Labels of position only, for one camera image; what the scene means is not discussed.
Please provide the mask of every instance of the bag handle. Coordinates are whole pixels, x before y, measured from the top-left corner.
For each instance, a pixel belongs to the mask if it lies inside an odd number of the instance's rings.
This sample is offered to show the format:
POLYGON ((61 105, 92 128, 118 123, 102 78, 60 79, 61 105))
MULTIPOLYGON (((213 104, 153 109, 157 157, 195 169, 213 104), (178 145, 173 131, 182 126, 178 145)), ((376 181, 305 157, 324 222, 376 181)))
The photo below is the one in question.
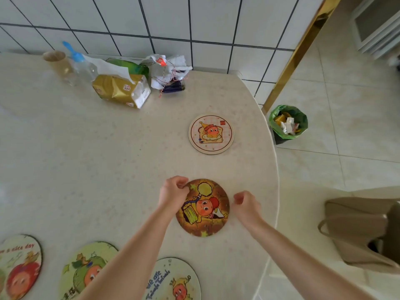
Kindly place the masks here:
MULTIPOLYGON (((376 218, 376 215, 370 215, 370 214, 365 214, 365 215, 352 214, 351 217, 352 217, 352 218, 359 217, 359 218, 371 219, 371 218, 376 218)), ((343 218, 346 218, 346 219, 347 219, 347 218, 349 218, 349 216, 337 215, 337 216, 330 216, 330 217, 327 217, 327 218, 323 219, 323 220, 318 224, 318 230, 319 230, 319 232, 320 232, 321 234, 323 234, 324 236, 329 237, 329 238, 332 239, 332 240, 345 242, 345 243, 347 243, 347 244, 349 244, 349 245, 351 245, 351 246, 353 246, 353 247, 356 247, 356 248, 358 248, 358 249, 364 250, 366 254, 368 254, 369 256, 373 257, 374 259, 376 259, 376 260, 378 260, 378 261, 380 261, 380 262, 382 262, 382 263, 388 264, 389 266, 392 266, 392 267, 399 267, 399 265, 398 265, 396 262, 394 262, 393 260, 391 260, 391 259, 389 259, 389 258, 387 258, 387 257, 384 257, 384 256, 382 256, 381 254, 378 254, 378 253, 376 253, 376 252, 373 252, 373 251, 370 250, 369 248, 365 248, 364 246, 360 246, 360 245, 358 245, 358 244, 354 244, 353 242, 349 242, 349 241, 346 240, 345 238, 338 237, 338 236, 334 236, 334 235, 332 235, 332 234, 330 234, 330 233, 326 233, 326 232, 323 232, 323 231, 322 231, 322 227, 326 224, 327 220, 338 220, 338 219, 343 219, 343 218)))

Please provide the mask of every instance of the hand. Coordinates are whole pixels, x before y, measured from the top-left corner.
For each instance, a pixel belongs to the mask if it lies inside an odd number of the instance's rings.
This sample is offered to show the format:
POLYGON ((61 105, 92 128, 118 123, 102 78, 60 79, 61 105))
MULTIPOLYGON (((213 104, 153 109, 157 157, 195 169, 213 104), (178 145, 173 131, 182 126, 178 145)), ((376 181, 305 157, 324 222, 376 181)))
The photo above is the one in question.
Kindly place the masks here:
POLYGON ((260 215, 261 204, 252 193, 244 190, 235 194, 233 198, 235 201, 231 209, 244 227, 249 229, 253 225, 264 221, 260 215))
POLYGON ((160 189, 158 206, 164 211, 174 216, 182 207, 189 193, 189 187, 185 187, 189 179, 186 177, 175 176, 165 180, 160 189))

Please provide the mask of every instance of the gold metal trim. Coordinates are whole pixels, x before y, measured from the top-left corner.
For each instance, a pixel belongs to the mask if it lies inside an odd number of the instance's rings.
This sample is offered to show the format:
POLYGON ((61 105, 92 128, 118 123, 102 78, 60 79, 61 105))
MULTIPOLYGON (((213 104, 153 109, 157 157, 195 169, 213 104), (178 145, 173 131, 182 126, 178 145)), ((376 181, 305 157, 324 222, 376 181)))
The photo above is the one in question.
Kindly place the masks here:
POLYGON ((285 87, 286 83, 289 81, 290 77, 292 76, 294 70, 299 65, 300 61, 306 54, 307 50, 310 48, 311 44, 321 31, 323 25, 332 15, 333 10, 337 7, 340 0, 324 0, 321 4, 319 10, 315 14, 314 19, 311 21, 310 25, 308 26, 306 32, 303 35, 303 38, 300 40, 299 44, 297 45, 296 49, 294 50, 292 57, 290 58, 289 62, 287 63, 285 69, 283 70, 282 74, 280 75, 277 83, 275 84, 273 90, 271 91, 270 95, 268 96, 267 100, 265 101, 262 111, 263 114, 266 115, 268 110, 276 101, 277 97, 281 93, 283 87, 285 87))

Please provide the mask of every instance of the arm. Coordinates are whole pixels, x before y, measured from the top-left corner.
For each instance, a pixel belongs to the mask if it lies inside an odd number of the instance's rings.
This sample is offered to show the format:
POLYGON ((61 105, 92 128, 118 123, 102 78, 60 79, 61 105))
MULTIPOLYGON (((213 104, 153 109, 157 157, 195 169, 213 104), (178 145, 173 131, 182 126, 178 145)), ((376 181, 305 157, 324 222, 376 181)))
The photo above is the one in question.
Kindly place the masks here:
POLYGON ((189 188, 186 177, 175 176, 160 190, 157 209, 120 252, 82 292, 80 300, 140 300, 168 224, 185 202, 189 188))
POLYGON ((315 260, 260 216, 260 203, 248 191, 234 195, 231 207, 239 221, 269 253, 306 300, 372 300, 361 289, 315 260))

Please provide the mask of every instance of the blue bottle cap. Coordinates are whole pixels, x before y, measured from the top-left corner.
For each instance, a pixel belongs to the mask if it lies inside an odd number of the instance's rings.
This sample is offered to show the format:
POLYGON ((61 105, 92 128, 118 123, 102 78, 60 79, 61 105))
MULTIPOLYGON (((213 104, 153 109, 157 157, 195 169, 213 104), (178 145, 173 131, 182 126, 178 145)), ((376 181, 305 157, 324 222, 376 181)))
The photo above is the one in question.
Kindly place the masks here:
POLYGON ((75 61, 75 62, 83 62, 85 61, 85 58, 83 57, 83 55, 81 53, 78 53, 77 51, 75 51, 71 44, 69 44, 68 42, 63 41, 63 45, 71 52, 71 58, 75 61))

